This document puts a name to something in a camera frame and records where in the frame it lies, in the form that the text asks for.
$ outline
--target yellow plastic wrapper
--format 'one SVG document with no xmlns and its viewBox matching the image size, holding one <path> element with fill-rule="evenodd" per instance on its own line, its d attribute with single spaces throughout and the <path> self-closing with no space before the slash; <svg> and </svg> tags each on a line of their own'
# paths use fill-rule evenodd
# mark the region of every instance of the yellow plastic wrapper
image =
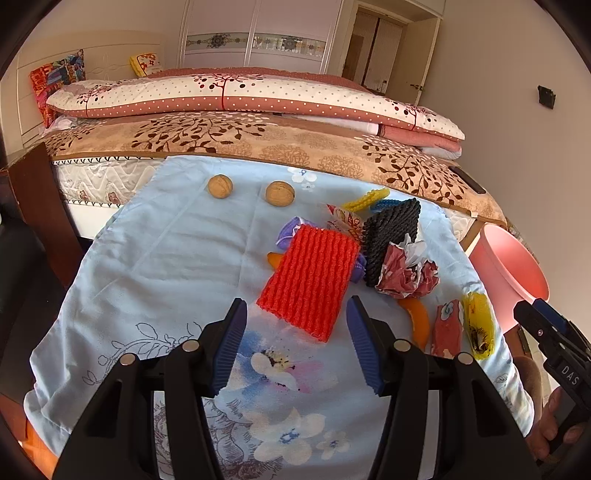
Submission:
<svg viewBox="0 0 591 480">
<path fill-rule="evenodd" d="M 462 298 L 464 330 L 468 334 L 476 360 L 484 360 L 495 351 L 495 322 L 486 295 L 471 291 Z"/>
</svg>

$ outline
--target pillow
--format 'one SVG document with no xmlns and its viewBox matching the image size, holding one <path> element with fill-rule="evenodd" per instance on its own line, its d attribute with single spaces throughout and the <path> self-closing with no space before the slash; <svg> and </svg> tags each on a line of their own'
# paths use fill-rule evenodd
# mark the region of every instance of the pillow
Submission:
<svg viewBox="0 0 591 480">
<path fill-rule="evenodd" d="M 53 123 L 59 113 L 46 105 L 47 98 L 64 85 L 86 80 L 84 50 L 68 55 L 65 59 L 46 63 L 29 73 L 37 107 L 43 117 L 45 128 Z"/>
<path fill-rule="evenodd" d="M 60 90 L 48 104 L 68 115 L 86 118 L 216 110 L 293 113 L 365 121 L 464 140 L 456 124 L 425 107 L 371 92 L 267 74 L 87 80 Z"/>
<path fill-rule="evenodd" d="M 131 68 L 138 77 L 145 77 L 163 70 L 155 53 L 142 53 L 129 58 Z"/>
</svg>

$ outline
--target screw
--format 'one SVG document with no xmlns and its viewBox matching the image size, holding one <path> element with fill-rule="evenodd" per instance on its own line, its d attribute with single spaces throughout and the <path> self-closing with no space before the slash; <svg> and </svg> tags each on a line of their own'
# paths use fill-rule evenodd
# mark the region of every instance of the screw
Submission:
<svg viewBox="0 0 591 480">
<path fill-rule="evenodd" d="M 464 365 L 470 365 L 473 361 L 474 358 L 472 357 L 472 355 L 470 355 L 469 353 L 466 352 L 461 352 L 458 356 L 457 356 L 457 360 Z"/>
<path fill-rule="evenodd" d="M 408 352 L 410 350 L 410 343 L 406 340 L 396 340 L 394 342 L 394 348 L 399 352 Z"/>
<path fill-rule="evenodd" d="M 185 352 L 194 352 L 199 348 L 199 342 L 197 340 L 187 340 L 183 343 L 183 350 Z"/>
<path fill-rule="evenodd" d="M 135 355 L 132 353 L 126 353 L 119 358 L 119 362 L 121 362 L 121 365 L 131 365 L 135 362 Z"/>
</svg>

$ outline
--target human hand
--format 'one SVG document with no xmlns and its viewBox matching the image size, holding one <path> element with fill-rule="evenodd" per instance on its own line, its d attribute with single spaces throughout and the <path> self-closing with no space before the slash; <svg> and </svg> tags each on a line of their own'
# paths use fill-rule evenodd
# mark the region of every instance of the human hand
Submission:
<svg viewBox="0 0 591 480">
<path fill-rule="evenodd" d="M 558 410 L 562 395 L 562 387 L 558 387 L 552 392 L 547 405 L 544 407 L 540 421 L 533 426 L 529 435 L 525 438 L 535 459 L 544 460 L 550 454 L 548 442 L 554 440 L 558 434 L 558 424 L 554 418 L 554 413 Z M 569 428 L 564 434 L 563 442 L 569 445 L 576 443 L 582 435 L 584 427 L 584 423 L 580 423 Z"/>
</svg>

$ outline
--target pink trash bin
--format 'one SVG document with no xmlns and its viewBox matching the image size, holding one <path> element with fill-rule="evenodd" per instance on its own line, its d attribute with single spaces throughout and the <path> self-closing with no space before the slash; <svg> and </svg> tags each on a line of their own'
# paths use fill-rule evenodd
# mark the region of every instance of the pink trash bin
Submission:
<svg viewBox="0 0 591 480">
<path fill-rule="evenodd" d="M 484 283 L 503 333 L 517 322 L 513 308 L 520 300 L 548 300 L 548 282 L 535 258 L 519 240 L 498 225 L 487 223 L 470 261 Z"/>
</svg>

